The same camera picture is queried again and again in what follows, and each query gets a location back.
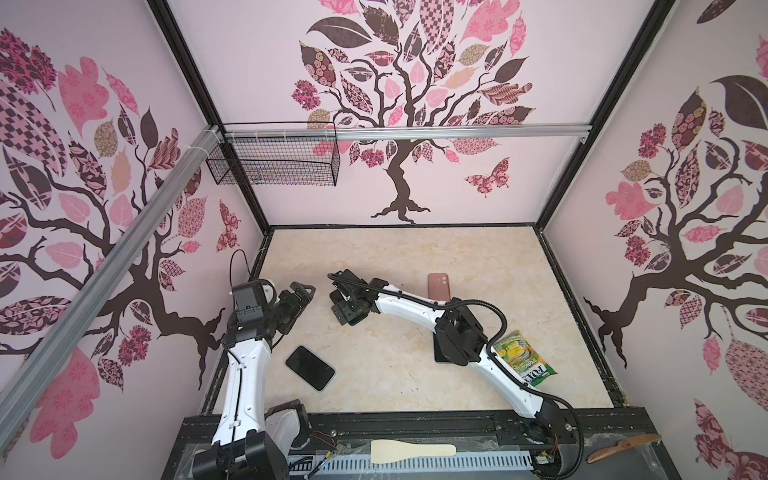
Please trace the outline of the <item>pink phone case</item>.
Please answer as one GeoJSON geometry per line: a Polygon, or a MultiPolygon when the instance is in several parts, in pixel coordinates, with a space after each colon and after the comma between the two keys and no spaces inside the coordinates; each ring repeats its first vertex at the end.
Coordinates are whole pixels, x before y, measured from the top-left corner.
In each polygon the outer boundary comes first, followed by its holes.
{"type": "Polygon", "coordinates": [[[428,298],[438,302],[450,301],[451,290],[449,276],[446,273],[429,273],[427,275],[428,298]]]}

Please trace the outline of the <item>purple smartphone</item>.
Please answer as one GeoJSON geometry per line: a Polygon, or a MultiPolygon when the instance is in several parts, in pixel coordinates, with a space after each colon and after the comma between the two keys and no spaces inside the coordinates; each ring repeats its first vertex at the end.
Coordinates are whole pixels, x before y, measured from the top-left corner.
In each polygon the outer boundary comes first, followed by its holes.
{"type": "Polygon", "coordinates": [[[467,365],[467,359],[463,349],[450,339],[434,335],[433,353],[434,360],[437,363],[450,363],[458,366],[467,365]]]}

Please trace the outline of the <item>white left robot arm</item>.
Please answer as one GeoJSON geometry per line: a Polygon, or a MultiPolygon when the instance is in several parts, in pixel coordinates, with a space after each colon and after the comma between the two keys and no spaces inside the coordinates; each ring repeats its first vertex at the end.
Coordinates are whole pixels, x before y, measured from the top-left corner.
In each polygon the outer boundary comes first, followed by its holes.
{"type": "Polygon", "coordinates": [[[222,340],[228,358],[223,411],[211,446],[193,460],[195,479],[287,479],[294,446],[308,440],[309,420],[298,400],[267,408],[267,370],[276,334],[286,335],[315,288],[293,282],[279,292],[266,279],[231,289],[234,308],[222,340]]]}

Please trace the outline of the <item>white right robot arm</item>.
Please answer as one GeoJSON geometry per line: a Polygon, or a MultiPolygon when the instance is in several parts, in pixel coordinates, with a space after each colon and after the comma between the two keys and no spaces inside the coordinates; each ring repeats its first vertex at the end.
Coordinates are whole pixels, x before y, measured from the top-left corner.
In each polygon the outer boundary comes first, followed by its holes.
{"type": "Polygon", "coordinates": [[[447,302],[407,293],[375,278],[366,282],[346,269],[330,273],[334,290],[332,312],[342,325],[355,326],[369,315],[393,315],[432,332],[442,356],[459,367],[479,373],[528,422],[528,438],[558,447],[558,432],[572,427],[575,458],[561,460],[559,471],[552,467],[536,470],[541,479],[568,479],[584,461],[585,438],[574,407],[565,399],[542,392],[526,383],[494,350],[493,342],[506,332],[508,321],[495,305],[477,299],[453,298],[447,302]]]}

